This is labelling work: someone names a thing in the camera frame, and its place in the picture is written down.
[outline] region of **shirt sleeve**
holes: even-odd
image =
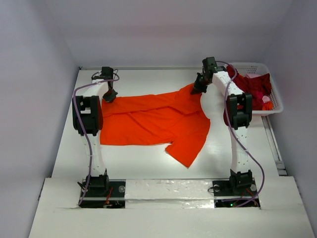
[[[165,150],[184,166],[190,167],[204,146],[208,132],[209,127],[206,127],[194,134],[177,138]]]

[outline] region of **white laundry basket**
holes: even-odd
[[[270,81],[272,85],[272,91],[269,96],[273,103],[273,109],[271,111],[252,111],[252,114],[255,116],[267,116],[273,113],[280,113],[283,111],[283,105],[276,89],[276,85],[272,75],[265,64],[262,63],[231,63],[237,70],[238,73],[242,76],[245,76],[247,73],[254,73],[259,75],[264,75],[266,73],[270,74]]]

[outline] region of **white wall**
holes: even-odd
[[[78,68],[41,0],[1,0],[0,237],[27,237]]]
[[[317,1],[294,1],[265,62],[275,77],[284,111],[271,116],[289,175],[295,177],[317,234]]]
[[[46,0],[80,66],[259,61],[292,0]]]

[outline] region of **dark red cloth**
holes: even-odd
[[[227,66],[227,71],[230,77],[234,76],[234,70],[230,66]],[[262,92],[266,96],[271,94],[272,85],[269,80],[269,73],[256,78],[247,78],[238,74],[233,82],[243,92],[252,94],[252,109],[261,111],[263,104],[257,99],[257,93]]]

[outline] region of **purple cable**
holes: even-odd
[[[89,86],[93,86],[93,85],[100,84],[100,83],[105,83],[105,82],[115,82],[115,81],[118,81],[120,79],[120,77],[116,73],[113,73],[113,75],[117,76],[117,79],[106,79],[106,80],[102,80],[102,81],[99,81],[99,82],[87,84],[87,85],[84,85],[84,86],[76,88],[74,90],[74,93],[73,93],[74,108],[75,108],[75,111],[76,111],[76,115],[78,117],[78,121],[79,121],[80,127],[83,130],[84,135],[85,135],[85,137],[87,139],[87,143],[88,143],[88,146],[89,146],[89,154],[90,154],[89,155],[89,172],[88,172],[88,177],[87,177],[87,181],[86,181],[86,186],[85,186],[85,190],[84,190],[83,196],[81,197],[81,199],[78,202],[78,206],[83,202],[84,197],[85,197],[86,192],[87,192],[87,189],[88,189],[88,184],[89,184],[90,176],[91,176],[91,166],[92,166],[92,162],[93,162],[93,149],[91,147],[90,140],[89,140],[88,135],[86,133],[86,130],[84,128],[83,121],[80,118],[80,114],[79,114],[79,111],[78,111],[78,108],[77,108],[77,103],[76,103],[76,93],[77,93],[77,91],[79,89],[82,89],[82,88],[86,88],[86,87],[89,87]]]
[[[227,64],[228,66],[230,66],[231,68],[233,68],[234,70],[234,76],[230,79],[229,83],[227,84],[227,87],[226,87],[226,90],[225,90],[225,93],[224,93],[224,111],[225,111],[225,114],[226,114],[226,118],[227,118],[227,121],[230,121],[229,120],[229,114],[228,114],[228,109],[227,109],[227,97],[228,97],[228,90],[229,90],[229,86],[230,86],[230,83],[237,77],[238,75],[238,72],[236,70],[236,68],[234,66],[232,66],[231,64],[228,64],[226,62],[223,62],[223,61],[217,61],[218,63],[224,63],[224,64]],[[231,134],[233,135],[234,139],[238,142],[238,144],[241,146],[241,148],[250,156],[250,158],[259,166],[259,168],[261,169],[261,172],[262,172],[262,184],[260,186],[260,189],[258,190],[258,192],[252,197],[252,198],[238,198],[238,199],[224,199],[223,201],[239,201],[239,200],[247,200],[246,202],[244,203],[241,203],[240,205],[236,206],[236,207],[242,207],[243,205],[253,201],[258,205],[258,203],[254,200],[258,195],[259,193],[262,191],[262,188],[264,186],[264,180],[265,180],[265,174],[264,174],[264,170],[262,168],[262,166],[260,165],[260,163],[251,155],[251,153],[247,150],[247,148],[239,141],[239,139],[236,137],[235,133],[234,133],[234,130],[232,129],[232,127],[229,126],[229,130],[231,132]]]

